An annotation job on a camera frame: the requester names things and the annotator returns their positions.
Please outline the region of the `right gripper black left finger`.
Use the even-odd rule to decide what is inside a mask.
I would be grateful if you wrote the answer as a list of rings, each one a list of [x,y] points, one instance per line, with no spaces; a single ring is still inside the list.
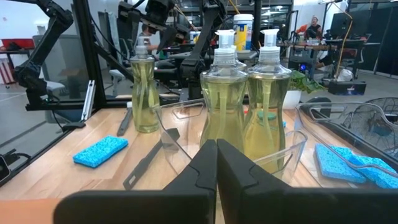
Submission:
[[[217,143],[208,140],[162,190],[87,190],[60,201],[54,224],[214,224]]]

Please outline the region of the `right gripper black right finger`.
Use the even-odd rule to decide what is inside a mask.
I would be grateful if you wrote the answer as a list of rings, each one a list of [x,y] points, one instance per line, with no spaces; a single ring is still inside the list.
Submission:
[[[217,145],[226,224],[398,224],[398,190],[295,188],[227,141]]]

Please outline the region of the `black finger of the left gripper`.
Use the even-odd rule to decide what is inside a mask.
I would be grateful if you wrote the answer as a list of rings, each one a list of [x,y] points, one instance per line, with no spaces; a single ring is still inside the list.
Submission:
[[[176,38],[179,38],[179,39],[188,39],[189,38],[190,29],[188,27],[177,26],[176,30],[177,30]]]
[[[173,27],[168,27],[166,30],[163,31],[163,36],[160,39],[160,44],[157,48],[157,53],[159,54],[160,51],[169,44],[169,42],[173,42],[177,35],[177,30]]]

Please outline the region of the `black thin dish brush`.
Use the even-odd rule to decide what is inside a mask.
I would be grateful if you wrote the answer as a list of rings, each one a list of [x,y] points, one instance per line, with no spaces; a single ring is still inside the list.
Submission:
[[[167,129],[162,137],[170,136],[172,141],[176,141],[180,137],[180,133],[177,128]],[[133,171],[128,175],[128,177],[124,180],[123,186],[126,190],[131,190],[137,184],[139,179],[145,174],[152,160],[156,156],[156,154],[160,151],[161,147],[163,147],[165,142],[163,140],[159,140],[156,145],[149,151],[149,153],[142,158],[138,165],[135,166]]]

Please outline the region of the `blue sponge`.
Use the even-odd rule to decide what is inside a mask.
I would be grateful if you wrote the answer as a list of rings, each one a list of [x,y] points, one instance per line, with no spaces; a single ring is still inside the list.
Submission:
[[[315,153],[323,176],[363,184],[367,179],[352,169],[341,157],[349,160],[353,152],[348,147],[315,145]]]
[[[274,113],[269,113],[267,115],[267,118],[268,118],[268,121],[272,121],[272,120],[275,120],[277,117],[276,117],[276,115]],[[257,112],[257,123],[259,125],[261,125],[261,126],[264,125],[264,122],[263,122],[263,111],[258,111]],[[283,128],[286,127],[286,124],[287,124],[286,121],[282,122]],[[271,129],[274,129],[274,130],[277,129],[277,126],[274,126],[274,125],[271,125],[271,124],[269,126],[270,126]]]
[[[97,168],[119,151],[127,147],[128,144],[129,142],[127,139],[115,136],[106,136],[75,154],[73,156],[73,161],[76,164],[90,168]]]
[[[396,171],[392,167],[386,164],[382,159],[376,157],[360,156],[353,154],[349,157],[348,160],[350,161],[350,163],[356,166],[376,165],[386,170],[389,170],[390,172],[396,173]],[[398,189],[398,177],[393,177],[385,173],[384,171],[381,171],[374,167],[365,167],[356,170],[381,188]]]

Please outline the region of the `clear yellow soap pump bottle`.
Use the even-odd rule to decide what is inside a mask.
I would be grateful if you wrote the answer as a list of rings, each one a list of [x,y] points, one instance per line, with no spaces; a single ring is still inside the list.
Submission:
[[[248,113],[244,119],[244,155],[270,174],[281,177],[284,158],[272,159],[285,149],[282,107],[292,71],[280,63],[278,29],[263,30],[264,45],[258,62],[247,69]]]
[[[133,58],[130,59],[134,84],[132,87],[132,113],[136,131],[151,133],[159,128],[155,109],[160,106],[159,93],[154,80],[155,59],[148,52],[147,38],[140,36]]]
[[[243,99],[248,74],[238,68],[234,30],[218,30],[218,48],[210,69],[200,75],[206,103],[206,121],[200,144],[224,139],[243,151]]]

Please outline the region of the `person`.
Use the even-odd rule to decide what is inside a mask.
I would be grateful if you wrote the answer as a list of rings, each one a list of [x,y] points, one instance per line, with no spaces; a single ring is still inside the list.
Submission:
[[[144,44],[147,47],[147,53],[149,55],[152,55],[156,60],[160,60],[159,54],[153,54],[153,51],[157,51],[159,45],[151,43],[152,33],[149,32],[149,26],[147,26],[146,24],[142,25],[142,32],[139,34],[139,37],[141,36],[144,37]]]
[[[318,23],[318,17],[313,16],[311,22],[304,29],[305,40],[322,40],[322,26]]]

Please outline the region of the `yellow wipes canister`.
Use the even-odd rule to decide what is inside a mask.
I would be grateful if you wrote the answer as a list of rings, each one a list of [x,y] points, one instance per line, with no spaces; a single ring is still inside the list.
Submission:
[[[236,46],[237,52],[247,53],[251,51],[253,20],[254,16],[252,14],[234,15],[234,45]]]

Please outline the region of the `clear plastic bin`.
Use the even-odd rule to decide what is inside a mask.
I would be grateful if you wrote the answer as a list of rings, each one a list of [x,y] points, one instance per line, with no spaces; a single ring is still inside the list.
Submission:
[[[298,105],[294,110],[295,120],[293,127],[307,136],[307,143],[301,155],[300,163],[304,167],[305,173],[310,176],[310,179],[314,181],[317,187],[383,189],[363,174],[362,175],[367,179],[363,184],[323,176],[320,172],[320,166],[315,153],[316,144],[323,144],[327,147],[348,147],[355,155],[382,159],[386,164],[392,167],[396,173],[390,172],[389,170],[376,165],[356,166],[338,154],[338,156],[354,170],[365,167],[374,167],[393,177],[398,177],[398,159],[376,148],[342,125],[349,112],[354,111],[360,105],[368,105],[377,111],[382,112],[382,109],[379,106],[370,103],[332,102],[305,103]]]
[[[156,109],[162,147],[167,162],[179,174],[200,150],[200,139],[206,121],[204,100],[191,100],[163,105]],[[285,132],[285,149],[254,162],[289,184],[293,181],[307,142],[301,131]]]

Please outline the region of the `grey dish brush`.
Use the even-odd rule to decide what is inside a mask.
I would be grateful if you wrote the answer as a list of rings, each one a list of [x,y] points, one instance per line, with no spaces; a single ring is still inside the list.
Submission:
[[[118,131],[116,133],[118,137],[121,137],[125,134],[125,132],[129,127],[131,118],[132,118],[132,102],[128,101],[126,104],[126,114],[123,120],[121,121],[121,124],[119,125]]]

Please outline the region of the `silver aluminium bar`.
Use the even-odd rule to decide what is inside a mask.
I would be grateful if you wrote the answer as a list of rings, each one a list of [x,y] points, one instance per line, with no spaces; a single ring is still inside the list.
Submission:
[[[88,82],[88,88],[86,91],[85,102],[81,113],[81,120],[86,121],[91,117],[93,102],[95,98],[96,84],[94,80]]]

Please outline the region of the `green plant in white pot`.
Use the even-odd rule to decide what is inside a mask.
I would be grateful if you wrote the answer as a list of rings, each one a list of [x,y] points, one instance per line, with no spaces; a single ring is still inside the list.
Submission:
[[[282,108],[284,110],[295,108],[299,104],[303,92],[312,93],[324,89],[316,80],[311,80],[305,74],[293,70]]]

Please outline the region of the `black floor box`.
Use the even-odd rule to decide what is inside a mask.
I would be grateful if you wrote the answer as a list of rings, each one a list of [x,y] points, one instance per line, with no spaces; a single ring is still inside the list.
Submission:
[[[331,81],[328,86],[328,92],[333,95],[364,95],[366,82],[350,81],[337,82]]]

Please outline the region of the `red crate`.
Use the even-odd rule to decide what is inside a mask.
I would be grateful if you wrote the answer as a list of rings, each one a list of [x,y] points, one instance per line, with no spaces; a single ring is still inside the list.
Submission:
[[[1,42],[6,50],[10,51],[34,48],[34,41],[32,39],[1,39]]]

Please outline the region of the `black computer monitor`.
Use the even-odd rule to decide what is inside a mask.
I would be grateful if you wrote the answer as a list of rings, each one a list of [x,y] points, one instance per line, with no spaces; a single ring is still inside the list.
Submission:
[[[330,27],[334,39],[342,39],[346,33],[348,39],[356,39],[367,32],[371,11],[353,11],[350,15],[351,18],[345,13],[334,14]]]

